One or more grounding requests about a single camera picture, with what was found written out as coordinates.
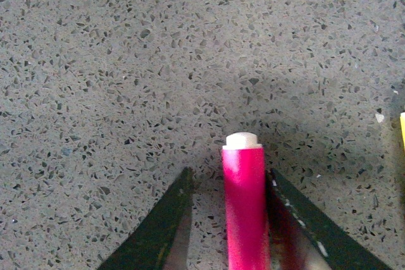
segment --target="yellow object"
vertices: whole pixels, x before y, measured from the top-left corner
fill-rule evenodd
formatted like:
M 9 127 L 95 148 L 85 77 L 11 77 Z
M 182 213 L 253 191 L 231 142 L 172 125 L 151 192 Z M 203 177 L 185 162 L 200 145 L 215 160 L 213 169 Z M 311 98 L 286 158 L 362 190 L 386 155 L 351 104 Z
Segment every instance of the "yellow object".
M 405 113 L 401 113 L 401 129 L 402 129 L 402 139 L 404 141 L 405 146 Z

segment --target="pink cylinder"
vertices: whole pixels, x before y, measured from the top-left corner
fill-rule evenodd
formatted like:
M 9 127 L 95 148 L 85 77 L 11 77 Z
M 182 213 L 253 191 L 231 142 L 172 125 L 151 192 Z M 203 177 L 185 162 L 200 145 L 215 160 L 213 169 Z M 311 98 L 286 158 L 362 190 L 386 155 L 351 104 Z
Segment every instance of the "pink cylinder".
M 229 270 L 270 270 L 263 148 L 225 146 L 222 162 Z

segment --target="floor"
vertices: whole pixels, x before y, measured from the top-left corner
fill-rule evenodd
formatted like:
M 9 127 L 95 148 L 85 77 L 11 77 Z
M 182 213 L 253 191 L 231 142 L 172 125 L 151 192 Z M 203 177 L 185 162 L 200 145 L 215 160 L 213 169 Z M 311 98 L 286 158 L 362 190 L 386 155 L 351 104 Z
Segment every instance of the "floor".
M 405 269 L 405 0 L 0 0 L 0 45 L 0 269 L 96 269 L 185 166 L 226 269 L 238 131 Z

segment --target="pink marker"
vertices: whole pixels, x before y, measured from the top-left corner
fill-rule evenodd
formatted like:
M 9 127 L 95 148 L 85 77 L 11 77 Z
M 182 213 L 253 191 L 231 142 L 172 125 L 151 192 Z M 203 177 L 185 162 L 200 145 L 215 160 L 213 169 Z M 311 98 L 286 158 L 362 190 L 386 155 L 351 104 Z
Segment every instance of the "pink marker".
M 222 148 L 229 270 L 270 270 L 265 156 L 255 134 L 227 137 Z

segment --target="white cap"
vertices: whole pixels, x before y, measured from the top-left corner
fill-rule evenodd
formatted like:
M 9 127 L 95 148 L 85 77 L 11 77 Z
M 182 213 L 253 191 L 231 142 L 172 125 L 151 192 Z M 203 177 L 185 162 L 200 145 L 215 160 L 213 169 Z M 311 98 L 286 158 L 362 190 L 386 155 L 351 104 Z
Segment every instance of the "white cap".
M 249 132 L 239 132 L 227 136 L 227 145 L 224 145 L 224 150 L 244 150 L 262 148 L 258 144 L 258 137 Z

